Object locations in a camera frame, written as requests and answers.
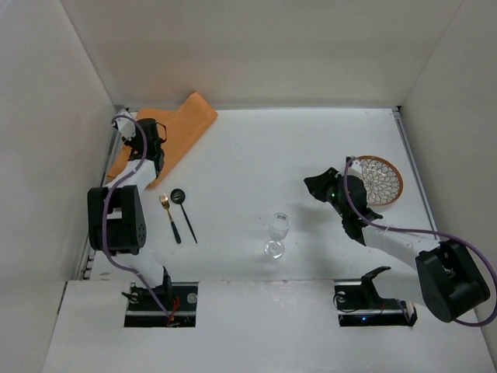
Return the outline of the orange cloth placemat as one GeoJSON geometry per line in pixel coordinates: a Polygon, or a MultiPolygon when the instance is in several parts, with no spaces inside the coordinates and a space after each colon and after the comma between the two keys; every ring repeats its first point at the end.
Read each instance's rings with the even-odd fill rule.
{"type": "Polygon", "coordinates": [[[198,92],[194,92],[177,110],[142,108],[138,111],[137,120],[148,118],[158,122],[159,137],[165,140],[161,144],[165,164],[158,178],[148,184],[148,188],[153,189],[209,129],[217,119],[217,112],[198,92]]]}

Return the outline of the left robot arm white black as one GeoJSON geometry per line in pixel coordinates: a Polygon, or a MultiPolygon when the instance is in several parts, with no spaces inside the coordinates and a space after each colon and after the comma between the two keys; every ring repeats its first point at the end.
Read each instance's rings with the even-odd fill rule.
{"type": "Polygon", "coordinates": [[[165,164],[161,124],[154,118],[137,120],[124,112],[113,118],[126,146],[130,148],[124,169],[117,177],[103,186],[93,187],[87,193],[90,246],[102,252],[115,268],[133,274],[147,289],[158,306],[172,300],[172,282],[166,269],[162,270],[162,283],[151,286],[140,261],[147,239],[141,195],[156,181],[165,164]]]}

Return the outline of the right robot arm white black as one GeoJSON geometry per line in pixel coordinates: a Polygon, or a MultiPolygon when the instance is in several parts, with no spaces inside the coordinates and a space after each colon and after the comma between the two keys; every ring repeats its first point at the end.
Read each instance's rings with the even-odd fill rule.
{"type": "Polygon", "coordinates": [[[331,168],[305,178],[304,184],[313,198],[335,208],[352,240],[414,268],[422,301],[439,320],[453,322],[489,300],[488,285],[466,245],[454,239],[426,240],[373,225],[382,216],[367,206],[367,192],[359,177],[342,176],[331,168]]]}

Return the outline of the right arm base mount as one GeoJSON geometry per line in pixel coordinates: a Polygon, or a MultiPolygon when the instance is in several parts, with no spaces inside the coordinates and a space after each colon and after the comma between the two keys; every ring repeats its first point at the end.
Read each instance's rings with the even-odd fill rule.
{"type": "Polygon", "coordinates": [[[397,298],[382,298],[374,280],[387,266],[378,267],[360,279],[337,280],[332,301],[341,327],[406,326],[413,327],[418,314],[416,307],[397,298]]]}

